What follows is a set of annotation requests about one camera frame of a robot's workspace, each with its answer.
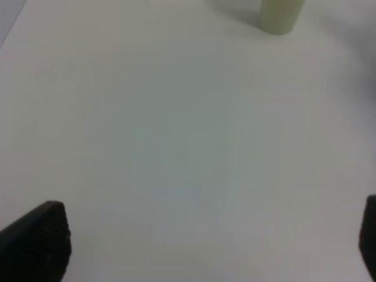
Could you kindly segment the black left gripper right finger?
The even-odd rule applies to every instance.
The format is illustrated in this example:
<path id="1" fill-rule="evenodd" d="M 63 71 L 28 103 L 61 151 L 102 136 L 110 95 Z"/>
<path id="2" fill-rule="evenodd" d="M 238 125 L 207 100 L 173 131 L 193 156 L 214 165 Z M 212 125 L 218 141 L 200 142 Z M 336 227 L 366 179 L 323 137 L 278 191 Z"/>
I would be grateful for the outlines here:
<path id="1" fill-rule="evenodd" d="M 364 214 L 362 217 L 360 235 L 359 235 L 359 250 L 363 262 L 370 274 L 372 281 L 376 280 L 376 201 L 375 195 L 367 197 L 365 203 Z"/>

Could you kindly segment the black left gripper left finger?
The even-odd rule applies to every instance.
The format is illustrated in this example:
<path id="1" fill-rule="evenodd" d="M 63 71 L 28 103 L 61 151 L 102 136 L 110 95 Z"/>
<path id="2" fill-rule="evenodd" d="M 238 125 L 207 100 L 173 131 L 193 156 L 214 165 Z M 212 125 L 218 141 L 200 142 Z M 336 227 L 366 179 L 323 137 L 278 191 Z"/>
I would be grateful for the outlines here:
<path id="1" fill-rule="evenodd" d="M 1 281 L 62 281 L 71 254 L 64 204 L 44 202 L 1 230 Z"/>

